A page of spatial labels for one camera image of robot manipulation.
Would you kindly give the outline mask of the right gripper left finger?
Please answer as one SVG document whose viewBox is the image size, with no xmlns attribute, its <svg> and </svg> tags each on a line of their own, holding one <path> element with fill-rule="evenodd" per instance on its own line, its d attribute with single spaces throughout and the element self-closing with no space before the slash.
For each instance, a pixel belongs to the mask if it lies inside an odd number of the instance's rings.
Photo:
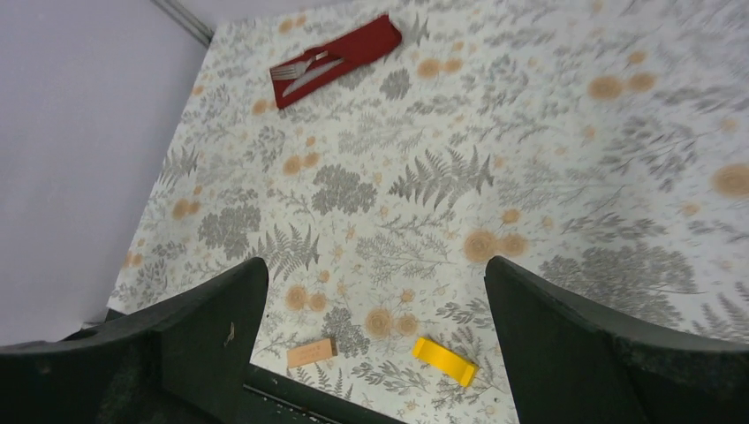
<svg viewBox="0 0 749 424">
<path fill-rule="evenodd" d="M 252 258 L 64 340 L 3 347 L 2 422 L 234 422 L 268 287 Z"/>
</svg>

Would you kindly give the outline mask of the silver fork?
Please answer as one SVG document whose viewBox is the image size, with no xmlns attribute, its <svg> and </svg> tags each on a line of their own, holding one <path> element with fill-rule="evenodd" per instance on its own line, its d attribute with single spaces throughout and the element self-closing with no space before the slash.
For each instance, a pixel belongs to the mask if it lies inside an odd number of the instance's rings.
<svg viewBox="0 0 749 424">
<path fill-rule="evenodd" d="M 271 68 L 269 70 L 270 78 L 273 81 L 295 80 L 304 75 L 313 64 L 319 62 L 328 55 L 329 53 L 327 51 L 323 51 L 322 53 L 318 53 L 303 61 L 283 64 Z"/>
</svg>

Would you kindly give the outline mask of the dark red cloth napkin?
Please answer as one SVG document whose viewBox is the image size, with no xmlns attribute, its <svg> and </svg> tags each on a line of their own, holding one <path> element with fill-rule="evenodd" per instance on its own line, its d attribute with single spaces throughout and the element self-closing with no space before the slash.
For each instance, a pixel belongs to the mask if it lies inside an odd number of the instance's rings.
<svg viewBox="0 0 749 424">
<path fill-rule="evenodd" d="M 402 40 L 401 31 L 383 14 L 270 68 L 277 108 L 285 109 L 332 81 L 387 56 Z"/>
</svg>

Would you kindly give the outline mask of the silver table knife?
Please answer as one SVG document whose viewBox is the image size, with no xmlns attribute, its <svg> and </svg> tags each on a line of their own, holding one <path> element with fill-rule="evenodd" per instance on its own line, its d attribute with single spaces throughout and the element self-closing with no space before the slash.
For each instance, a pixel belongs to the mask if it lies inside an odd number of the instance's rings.
<svg viewBox="0 0 749 424">
<path fill-rule="evenodd" d="M 323 64 L 321 66 L 318 66 L 314 68 L 311 71 L 305 72 L 302 76 L 294 80 L 284 91 L 283 91 L 283 97 L 290 95 L 292 92 L 298 90 L 299 88 L 303 87 L 307 83 L 311 82 L 312 80 L 315 80 L 316 78 L 322 76 L 324 73 L 334 69 L 338 65 L 342 64 L 344 60 L 342 58 L 334 60 L 332 62 Z"/>
</svg>

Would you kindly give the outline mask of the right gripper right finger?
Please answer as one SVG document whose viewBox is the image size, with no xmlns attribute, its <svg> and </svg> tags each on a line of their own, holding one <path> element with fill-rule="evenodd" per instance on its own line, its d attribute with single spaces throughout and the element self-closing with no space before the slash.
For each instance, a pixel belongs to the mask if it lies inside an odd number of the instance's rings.
<svg viewBox="0 0 749 424">
<path fill-rule="evenodd" d="M 642 321 L 500 256 L 485 286 L 520 422 L 747 422 L 746 344 Z"/>
</svg>

